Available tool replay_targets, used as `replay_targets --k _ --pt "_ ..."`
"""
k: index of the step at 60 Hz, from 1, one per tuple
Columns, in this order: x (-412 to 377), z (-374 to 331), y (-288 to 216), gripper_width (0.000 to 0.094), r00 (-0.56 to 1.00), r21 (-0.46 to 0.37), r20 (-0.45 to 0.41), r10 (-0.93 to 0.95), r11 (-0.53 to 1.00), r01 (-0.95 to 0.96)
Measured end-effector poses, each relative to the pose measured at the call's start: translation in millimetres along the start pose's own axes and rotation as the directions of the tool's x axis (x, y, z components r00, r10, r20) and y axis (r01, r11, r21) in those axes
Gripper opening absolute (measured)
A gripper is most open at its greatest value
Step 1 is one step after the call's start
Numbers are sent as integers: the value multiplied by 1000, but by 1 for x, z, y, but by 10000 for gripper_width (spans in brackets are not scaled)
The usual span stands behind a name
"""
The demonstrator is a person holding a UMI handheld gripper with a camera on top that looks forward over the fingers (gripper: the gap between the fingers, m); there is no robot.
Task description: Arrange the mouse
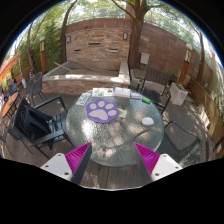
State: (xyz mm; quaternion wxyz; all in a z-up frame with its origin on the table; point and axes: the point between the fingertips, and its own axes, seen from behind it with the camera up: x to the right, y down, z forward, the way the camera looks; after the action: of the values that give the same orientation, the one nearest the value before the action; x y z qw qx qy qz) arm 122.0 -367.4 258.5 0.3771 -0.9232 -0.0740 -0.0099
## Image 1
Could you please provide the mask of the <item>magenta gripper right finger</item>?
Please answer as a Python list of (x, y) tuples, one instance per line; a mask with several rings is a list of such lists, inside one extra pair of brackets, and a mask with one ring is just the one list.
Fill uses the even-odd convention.
[(182, 169), (168, 154), (158, 154), (138, 143), (133, 145), (133, 154), (143, 185), (152, 183)]

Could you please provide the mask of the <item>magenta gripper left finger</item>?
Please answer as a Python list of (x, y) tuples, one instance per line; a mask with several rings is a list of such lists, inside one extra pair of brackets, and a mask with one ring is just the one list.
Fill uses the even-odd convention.
[(66, 154), (57, 153), (41, 169), (79, 185), (91, 153), (91, 143), (86, 143)]

